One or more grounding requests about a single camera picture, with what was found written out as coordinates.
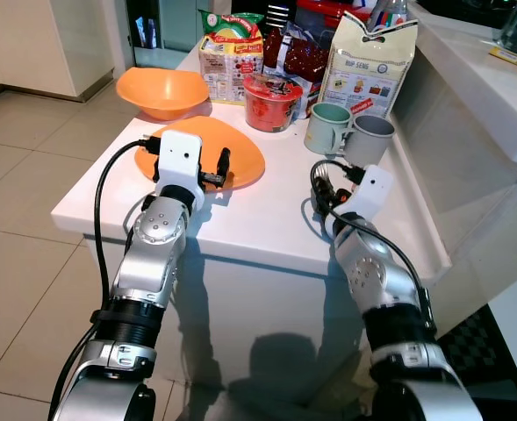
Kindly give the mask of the orange plastic plate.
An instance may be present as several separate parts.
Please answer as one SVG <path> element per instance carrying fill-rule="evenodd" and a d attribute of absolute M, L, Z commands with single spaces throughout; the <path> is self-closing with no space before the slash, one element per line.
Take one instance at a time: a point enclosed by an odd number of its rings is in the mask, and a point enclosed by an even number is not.
<path fill-rule="evenodd" d="M 221 189 L 215 189 L 211 185 L 201 183 L 205 194 L 209 191 L 229 191 L 240 188 L 254 183 L 262 176 L 262 153 L 253 141 L 235 130 L 232 125 L 222 123 L 221 120 L 196 116 L 166 125 L 153 136 L 143 136 L 123 147 L 124 149 L 131 147 L 137 149 L 135 161 L 137 161 L 138 168 L 154 184 L 159 180 L 158 153 L 161 152 L 161 135 L 165 130 L 179 130 L 179 132 L 187 132 L 202 138 L 199 172 L 217 172 L 219 152 L 223 147 L 230 149 L 230 168 L 226 184 Z"/>

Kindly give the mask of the pale green mug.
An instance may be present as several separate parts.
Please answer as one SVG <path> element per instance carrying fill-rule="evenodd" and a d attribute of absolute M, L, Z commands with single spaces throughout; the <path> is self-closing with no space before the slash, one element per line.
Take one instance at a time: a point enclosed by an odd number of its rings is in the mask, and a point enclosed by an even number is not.
<path fill-rule="evenodd" d="M 311 116 L 307 124 L 304 145 L 309 151 L 319 155 L 345 155 L 353 113 L 342 105 L 318 102 L 310 108 Z"/>

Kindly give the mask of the grey mug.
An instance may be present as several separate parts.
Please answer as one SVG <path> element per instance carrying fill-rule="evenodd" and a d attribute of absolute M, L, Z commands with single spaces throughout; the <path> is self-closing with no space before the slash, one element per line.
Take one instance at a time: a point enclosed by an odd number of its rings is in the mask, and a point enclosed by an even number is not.
<path fill-rule="evenodd" d="M 355 116 L 350 123 L 343 156 L 348 163 L 360 168 L 376 165 L 382 160 L 394 135 L 395 127 L 386 118 L 375 115 Z"/>

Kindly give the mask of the red instant noodle cup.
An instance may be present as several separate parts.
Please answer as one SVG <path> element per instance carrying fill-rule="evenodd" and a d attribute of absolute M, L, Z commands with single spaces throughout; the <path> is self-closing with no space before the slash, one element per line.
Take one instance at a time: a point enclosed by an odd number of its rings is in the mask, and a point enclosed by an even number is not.
<path fill-rule="evenodd" d="M 243 89 L 246 123 L 262 132 L 289 128 L 304 95 L 301 85 L 278 75 L 250 74 L 243 80 Z"/>

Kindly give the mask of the orange plastic bowl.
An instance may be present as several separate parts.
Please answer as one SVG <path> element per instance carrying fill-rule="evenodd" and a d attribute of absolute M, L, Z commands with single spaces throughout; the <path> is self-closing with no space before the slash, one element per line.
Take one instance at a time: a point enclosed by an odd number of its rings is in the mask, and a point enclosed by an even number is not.
<path fill-rule="evenodd" d="M 182 69 L 130 68 L 115 83 L 115 92 L 146 115 L 177 120 L 209 100 L 210 91 L 197 72 Z"/>

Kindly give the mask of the yellow green noodle packet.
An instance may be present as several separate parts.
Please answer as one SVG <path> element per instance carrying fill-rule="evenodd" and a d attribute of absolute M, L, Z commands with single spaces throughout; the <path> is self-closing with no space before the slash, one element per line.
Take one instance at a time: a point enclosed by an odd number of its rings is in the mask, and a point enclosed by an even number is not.
<path fill-rule="evenodd" d="M 261 72 L 261 13 L 200 11 L 205 36 L 197 46 L 199 72 L 213 102 L 242 105 L 247 76 Z"/>

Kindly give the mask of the white counter cabinet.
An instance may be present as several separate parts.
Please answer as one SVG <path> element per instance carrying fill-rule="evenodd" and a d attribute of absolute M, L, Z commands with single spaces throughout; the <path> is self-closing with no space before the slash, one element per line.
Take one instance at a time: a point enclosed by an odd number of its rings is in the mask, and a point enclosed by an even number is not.
<path fill-rule="evenodd" d="M 205 102 L 195 115 L 217 118 L 262 151 L 261 179 L 210 194 L 197 213 L 181 277 L 162 322 L 153 378 L 231 385 L 273 382 L 282 396 L 309 394 L 350 354 L 359 352 L 359 311 L 309 203 L 309 171 L 321 155 L 303 144 L 306 121 L 285 132 L 259 132 L 242 105 Z M 145 113 L 110 140 L 82 179 L 51 210 L 54 224 L 94 240 L 97 180 L 121 146 L 169 125 Z M 426 288 L 452 265 L 416 181 L 403 132 L 379 162 L 393 175 L 376 229 L 410 257 Z M 154 182 L 142 175 L 135 152 L 123 153 L 104 185 L 101 229 L 110 277 L 117 273 L 125 228 L 140 212 Z"/>

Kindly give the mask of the cream cracker bag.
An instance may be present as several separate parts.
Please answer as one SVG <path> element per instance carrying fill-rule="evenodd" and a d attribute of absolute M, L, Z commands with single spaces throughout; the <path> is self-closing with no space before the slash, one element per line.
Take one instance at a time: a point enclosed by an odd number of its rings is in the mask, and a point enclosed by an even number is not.
<path fill-rule="evenodd" d="M 388 117 L 415 55 L 419 21 L 371 32 L 343 12 L 332 39 L 320 100 L 354 115 Z"/>

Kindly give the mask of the dark red snack bag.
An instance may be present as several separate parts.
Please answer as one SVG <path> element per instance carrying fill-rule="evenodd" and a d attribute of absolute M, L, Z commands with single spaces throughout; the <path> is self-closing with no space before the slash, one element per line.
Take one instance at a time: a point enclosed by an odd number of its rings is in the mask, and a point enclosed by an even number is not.
<path fill-rule="evenodd" d="M 320 99 L 327 60 L 329 49 L 323 48 L 298 25 L 271 25 L 263 33 L 262 72 L 285 77 L 303 90 L 302 99 L 293 109 L 294 119 L 309 117 L 311 105 Z"/>

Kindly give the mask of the white raised counter ledge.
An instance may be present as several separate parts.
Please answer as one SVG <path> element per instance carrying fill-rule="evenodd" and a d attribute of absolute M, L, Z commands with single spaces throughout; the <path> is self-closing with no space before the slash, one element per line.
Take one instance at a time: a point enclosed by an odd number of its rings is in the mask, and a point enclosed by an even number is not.
<path fill-rule="evenodd" d="M 496 32 L 410 3 L 414 62 L 393 116 L 448 256 L 431 281 L 445 332 L 517 282 L 517 67 Z"/>

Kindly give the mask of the red container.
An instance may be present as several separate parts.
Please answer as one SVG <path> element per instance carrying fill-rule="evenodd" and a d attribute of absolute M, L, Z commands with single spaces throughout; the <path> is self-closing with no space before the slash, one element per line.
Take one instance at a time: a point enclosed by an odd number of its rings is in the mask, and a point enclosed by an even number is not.
<path fill-rule="evenodd" d="M 295 4 L 295 24 L 335 29 L 345 11 L 362 21 L 370 19 L 375 0 L 297 0 Z"/>

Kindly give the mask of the clear water bottle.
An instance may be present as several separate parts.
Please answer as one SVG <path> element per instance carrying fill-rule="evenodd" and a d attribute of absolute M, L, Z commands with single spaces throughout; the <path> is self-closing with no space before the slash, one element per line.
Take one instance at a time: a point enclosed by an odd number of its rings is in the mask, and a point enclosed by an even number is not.
<path fill-rule="evenodd" d="M 390 31 L 409 20 L 409 0 L 376 0 L 370 19 L 367 20 L 367 33 Z"/>

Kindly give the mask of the white kitchen cabinet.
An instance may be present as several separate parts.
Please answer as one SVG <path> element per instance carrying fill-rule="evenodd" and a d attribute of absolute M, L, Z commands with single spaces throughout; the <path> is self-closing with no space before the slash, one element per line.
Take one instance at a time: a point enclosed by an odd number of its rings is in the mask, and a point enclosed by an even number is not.
<path fill-rule="evenodd" d="M 0 0 L 0 87 L 81 102 L 114 72 L 103 0 Z"/>

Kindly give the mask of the yellow label strip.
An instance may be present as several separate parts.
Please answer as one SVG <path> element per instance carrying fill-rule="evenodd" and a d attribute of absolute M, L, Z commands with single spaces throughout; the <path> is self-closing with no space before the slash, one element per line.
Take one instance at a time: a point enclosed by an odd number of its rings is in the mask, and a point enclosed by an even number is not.
<path fill-rule="evenodd" d="M 514 66 L 517 67 L 517 54 L 514 52 L 507 51 L 507 49 L 500 46 L 494 46 L 490 54 L 491 56 L 498 57 L 500 60 L 507 61 L 507 63 L 514 64 Z"/>

